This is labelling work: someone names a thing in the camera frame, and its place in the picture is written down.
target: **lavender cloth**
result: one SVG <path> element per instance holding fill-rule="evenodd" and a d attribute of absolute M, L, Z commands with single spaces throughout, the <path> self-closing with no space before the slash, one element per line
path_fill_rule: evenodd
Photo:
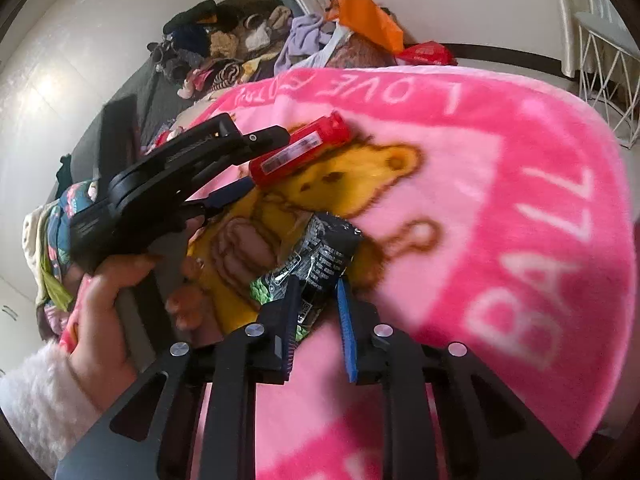
<path fill-rule="evenodd" d="M 329 43 L 332 35 L 320 30 L 323 23 L 324 18 L 318 14 L 293 19 L 291 32 L 273 69 L 275 75 L 288 70 L 299 61 L 292 58 L 311 56 Z"/>

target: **black plastic package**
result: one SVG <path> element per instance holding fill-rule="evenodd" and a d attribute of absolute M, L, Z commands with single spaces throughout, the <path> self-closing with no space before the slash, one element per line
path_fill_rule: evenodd
<path fill-rule="evenodd" d="M 251 285 L 251 297 L 260 304 L 284 298 L 287 277 L 293 273 L 302 286 L 296 341 L 311 330 L 320 312 L 334 296 L 335 285 L 353 260 L 362 239 L 359 229 L 331 213 L 315 213 L 287 261 Z"/>

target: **white fluffy sleeve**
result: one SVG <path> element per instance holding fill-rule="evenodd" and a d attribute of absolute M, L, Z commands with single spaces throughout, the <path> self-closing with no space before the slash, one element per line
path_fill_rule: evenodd
<path fill-rule="evenodd" d="M 0 379 L 0 408 L 42 469 L 54 477 L 58 461 L 98 419 L 68 364 L 49 342 Z"/>

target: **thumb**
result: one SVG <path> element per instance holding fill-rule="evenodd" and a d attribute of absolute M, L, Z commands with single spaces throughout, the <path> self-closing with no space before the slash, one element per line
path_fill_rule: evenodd
<path fill-rule="evenodd" d="M 100 264 L 86 294 L 85 307 L 111 308 L 121 288 L 140 283 L 162 259 L 156 254 L 119 254 Z"/>

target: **orange bag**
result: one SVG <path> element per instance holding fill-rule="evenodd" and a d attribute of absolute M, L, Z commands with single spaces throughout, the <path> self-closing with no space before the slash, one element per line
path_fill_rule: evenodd
<path fill-rule="evenodd" d="M 332 8 L 326 18 L 337 18 L 341 25 L 393 54 L 404 50 L 402 29 L 373 0 L 332 0 Z"/>

